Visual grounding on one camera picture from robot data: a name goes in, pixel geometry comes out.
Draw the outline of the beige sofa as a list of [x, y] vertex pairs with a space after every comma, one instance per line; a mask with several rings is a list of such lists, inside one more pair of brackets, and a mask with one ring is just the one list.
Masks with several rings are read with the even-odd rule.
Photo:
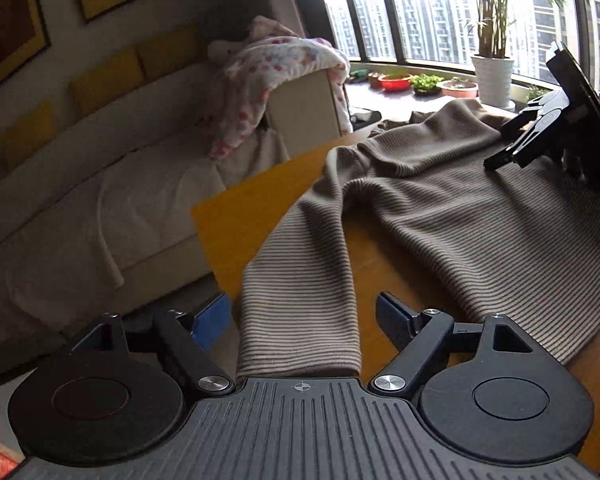
[[0, 342], [129, 312], [209, 270], [189, 211], [339, 134], [325, 72], [286, 82], [272, 126], [214, 162], [193, 65], [80, 120], [0, 182]]

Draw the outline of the white pot palm plant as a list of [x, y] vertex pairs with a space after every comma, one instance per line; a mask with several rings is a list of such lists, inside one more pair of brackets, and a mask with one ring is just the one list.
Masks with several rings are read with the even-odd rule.
[[[562, 8], [564, 0], [546, 0]], [[506, 54], [509, 0], [476, 0], [478, 51], [471, 55], [479, 98], [486, 105], [506, 108], [514, 61]]]

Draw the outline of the red plant bowl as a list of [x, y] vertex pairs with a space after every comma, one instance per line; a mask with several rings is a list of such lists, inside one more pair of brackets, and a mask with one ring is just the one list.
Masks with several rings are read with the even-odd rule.
[[380, 75], [377, 80], [385, 92], [404, 92], [411, 88], [412, 75]]

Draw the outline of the pink plant pot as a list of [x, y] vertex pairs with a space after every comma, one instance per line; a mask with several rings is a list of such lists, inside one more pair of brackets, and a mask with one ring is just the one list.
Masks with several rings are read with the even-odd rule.
[[437, 87], [444, 96], [452, 96], [455, 99], [475, 99], [479, 93], [475, 81], [457, 77], [439, 81]]

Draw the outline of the striped brown knit sweater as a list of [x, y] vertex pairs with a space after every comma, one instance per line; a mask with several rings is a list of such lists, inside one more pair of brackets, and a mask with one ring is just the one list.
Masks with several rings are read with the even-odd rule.
[[560, 362], [600, 330], [600, 198], [549, 160], [486, 172], [500, 118], [455, 100], [331, 150], [242, 278], [237, 374], [355, 375], [358, 308], [343, 233], [361, 204], [473, 320], [512, 318]]

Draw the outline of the yellow sofa cushion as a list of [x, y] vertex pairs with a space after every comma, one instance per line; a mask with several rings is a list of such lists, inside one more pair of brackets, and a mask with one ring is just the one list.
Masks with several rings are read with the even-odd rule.
[[144, 84], [136, 51], [126, 49], [70, 81], [69, 88], [80, 116], [85, 117]]
[[57, 136], [53, 103], [45, 100], [1, 133], [5, 167], [12, 171]]
[[142, 41], [135, 46], [135, 51], [148, 81], [196, 63], [201, 52], [194, 25], [181, 26]]

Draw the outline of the floral pink blanket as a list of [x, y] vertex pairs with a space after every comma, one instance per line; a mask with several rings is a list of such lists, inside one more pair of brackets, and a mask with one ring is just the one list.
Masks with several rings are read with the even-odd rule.
[[256, 16], [245, 45], [211, 84], [201, 121], [213, 132], [209, 157], [225, 158], [257, 130], [275, 89], [321, 70], [335, 99], [338, 132], [346, 136], [353, 132], [344, 88], [347, 57], [323, 38], [302, 38], [278, 21]]

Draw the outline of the small potted green plant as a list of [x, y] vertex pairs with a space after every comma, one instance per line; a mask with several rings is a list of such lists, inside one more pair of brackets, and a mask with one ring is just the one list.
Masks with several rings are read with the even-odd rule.
[[541, 96], [545, 96], [548, 92], [550, 92], [550, 89], [539, 87], [535, 84], [530, 84], [530, 86], [527, 88], [526, 101], [529, 102], [534, 99], [539, 99]]

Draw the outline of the green leafy plant tray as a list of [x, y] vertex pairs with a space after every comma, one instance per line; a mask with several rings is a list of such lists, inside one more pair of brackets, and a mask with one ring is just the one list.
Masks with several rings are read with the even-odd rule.
[[437, 75], [420, 74], [410, 79], [415, 96], [436, 96], [441, 92], [440, 82], [444, 78]]

